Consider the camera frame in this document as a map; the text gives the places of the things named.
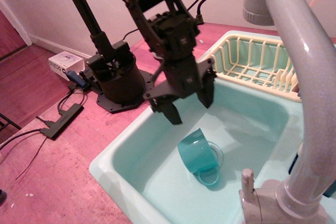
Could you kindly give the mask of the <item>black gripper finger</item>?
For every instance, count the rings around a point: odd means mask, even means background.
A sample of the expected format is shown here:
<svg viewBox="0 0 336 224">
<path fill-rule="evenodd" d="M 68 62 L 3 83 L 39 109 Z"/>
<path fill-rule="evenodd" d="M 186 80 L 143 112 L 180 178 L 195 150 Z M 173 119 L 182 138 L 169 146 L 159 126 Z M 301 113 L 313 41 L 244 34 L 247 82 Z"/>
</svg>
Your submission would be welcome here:
<svg viewBox="0 0 336 224">
<path fill-rule="evenodd" d="M 205 73 L 202 77 L 202 88 L 197 91 L 197 97 L 204 107 L 209 108 L 214 99 L 215 73 Z"/>
<path fill-rule="evenodd" d="M 150 105 L 153 112 L 163 113 L 171 124 L 182 124 L 180 114 L 171 99 L 151 99 Z"/>
</svg>

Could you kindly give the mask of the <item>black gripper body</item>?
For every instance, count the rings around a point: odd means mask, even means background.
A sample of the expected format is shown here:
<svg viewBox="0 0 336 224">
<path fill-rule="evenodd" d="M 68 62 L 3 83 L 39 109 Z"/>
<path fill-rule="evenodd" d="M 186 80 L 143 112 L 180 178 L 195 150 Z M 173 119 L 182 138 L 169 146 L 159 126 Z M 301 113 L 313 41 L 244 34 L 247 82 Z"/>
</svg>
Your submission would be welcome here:
<svg viewBox="0 0 336 224">
<path fill-rule="evenodd" d="M 214 60 L 208 59 L 196 62 L 195 57 L 168 61 L 162 57 L 155 57 L 160 62 L 158 72 L 164 72 L 166 80 L 153 87 L 143 95 L 145 100 L 156 99 L 184 99 L 202 88 L 202 77 L 205 73 L 215 73 Z"/>
</svg>

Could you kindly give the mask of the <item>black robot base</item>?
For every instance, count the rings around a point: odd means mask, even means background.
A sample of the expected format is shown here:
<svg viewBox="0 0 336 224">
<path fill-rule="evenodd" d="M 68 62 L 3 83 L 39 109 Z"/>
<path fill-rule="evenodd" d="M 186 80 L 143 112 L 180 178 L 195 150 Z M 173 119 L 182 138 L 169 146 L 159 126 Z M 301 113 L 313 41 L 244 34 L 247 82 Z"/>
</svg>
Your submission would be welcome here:
<svg viewBox="0 0 336 224">
<path fill-rule="evenodd" d="M 153 89 L 152 74 L 140 70 L 127 42 L 112 45 L 116 57 L 111 63 L 99 53 L 87 59 L 88 68 L 80 76 L 89 83 L 97 97 L 97 105 L 114 114 L 136 109 L 145 92 Z"/>
</svg>

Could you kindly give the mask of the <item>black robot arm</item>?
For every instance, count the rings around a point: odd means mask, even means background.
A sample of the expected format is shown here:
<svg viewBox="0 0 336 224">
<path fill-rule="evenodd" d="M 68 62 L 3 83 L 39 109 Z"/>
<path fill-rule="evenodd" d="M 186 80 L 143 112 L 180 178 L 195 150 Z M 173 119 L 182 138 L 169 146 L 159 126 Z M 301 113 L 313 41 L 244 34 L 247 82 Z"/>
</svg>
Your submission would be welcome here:
<svg viewBox="0 0 336 224">
<path fill-rule="evenodd" d="M 152 76 L 153 88 L 144 94 L 154 112 L 173 125 L 182 123 L 177 99 L 196 94 L 206 108 L 213 103 L 213 59 L 197 62 L 194 56 L 200 33 L 195 18 L 181 0 L 122 0 L 159 68 Z M 156 84 L 157 78 L 164 80 Z"/>
</svg>

